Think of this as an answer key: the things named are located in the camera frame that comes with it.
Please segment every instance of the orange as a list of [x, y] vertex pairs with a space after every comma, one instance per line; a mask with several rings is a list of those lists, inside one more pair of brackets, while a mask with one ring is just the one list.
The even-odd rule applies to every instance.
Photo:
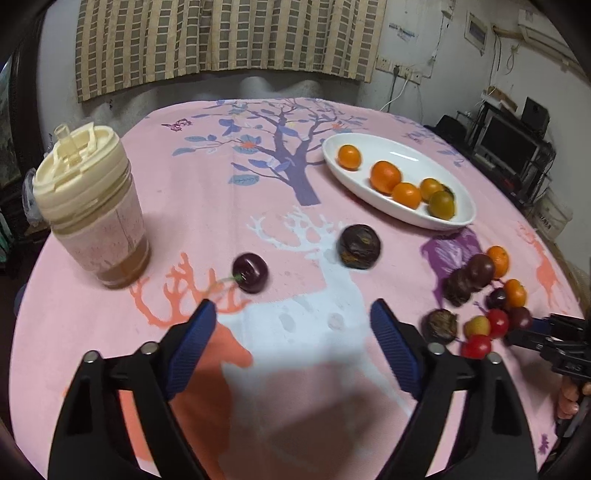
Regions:
[[456, 202], [450, 193], [441, 190], [431, 195], [427, 209], [434, 217], [450, 220], [456, 214]]
[[371, 167], [369, 182], [380, 193], [391, 195], [394, 187], [402, 181], [402, 173], [390, 162], [380, 160]]
[[495, 278], [499, 279], [503, 277], [509, 270], [509, 254], [503, 247], [495, 245], [490, 247], [486, 254], [491, 258], [495, 264]]
[[514, 278], [505, 282], [505, 292], [507, 293], [507, 304], [516, 309], [525, 306], [527, 301], [527, 292], [519, 280]]
[[423, 201], [429, 203], [431, 195], [433, 195], [435, 192], [442, 191], [443, 185], [441, 185], [435, 179], [424, 179], [421, 182], [419, 189], [421, 190], [421, 197], [423, 198]]
[[343, 145], [339, 148], [337, 162], [347, 170], [357, 170], [361, 165], [361, 152], [353, 145]]
[[416, 210], [421, 205], [421, 192], [412, 183], [404, 181], [394, 187], [392, 199], [408, 208]]

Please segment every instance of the speaker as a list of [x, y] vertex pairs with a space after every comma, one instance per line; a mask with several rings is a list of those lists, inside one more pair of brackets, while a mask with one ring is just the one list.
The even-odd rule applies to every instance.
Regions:
[[550, 122], [550, 114], [545, 107], [527, 97], [523, 114], [521, 115], [521, 121], [540, 135], [540, 137], [544, 138], [548, 123]]

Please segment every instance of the air conditioner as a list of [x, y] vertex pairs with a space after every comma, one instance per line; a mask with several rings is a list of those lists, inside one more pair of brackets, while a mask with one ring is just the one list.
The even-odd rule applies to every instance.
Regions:
[[548, 18], [521, 9], [517, 23], [525, 42], [582, 72], [577, 58]]

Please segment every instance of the electrical outlet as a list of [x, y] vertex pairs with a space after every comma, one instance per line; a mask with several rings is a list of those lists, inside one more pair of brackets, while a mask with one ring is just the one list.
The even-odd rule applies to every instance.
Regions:
[[409, 82], [416, 83], [417, 85], [421, 85], [421, 81], [423, 79], [422, 72], [417, 72], [413, 70], [412, 67], [399, 67], [398, 76], [403, 79], [408, 79]]
[[392, 70], [390, 69], [391, 66], [392, 61], [390, 59], [387, 59], [386, 57], [378, 55], [378, 58], [375, 60], [376, 70], [382, 70], [382, 72], [392, 73]]

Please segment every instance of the white bucket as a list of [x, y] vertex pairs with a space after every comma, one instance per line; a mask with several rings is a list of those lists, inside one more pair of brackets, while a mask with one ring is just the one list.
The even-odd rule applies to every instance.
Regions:
[[544, 196], [535, 204], [533, 221], [538, 232], [548, 240], [554, 241], [567, 223], [573, 219], [573, 211], [558, 200], [554, 192], [547, 189]]

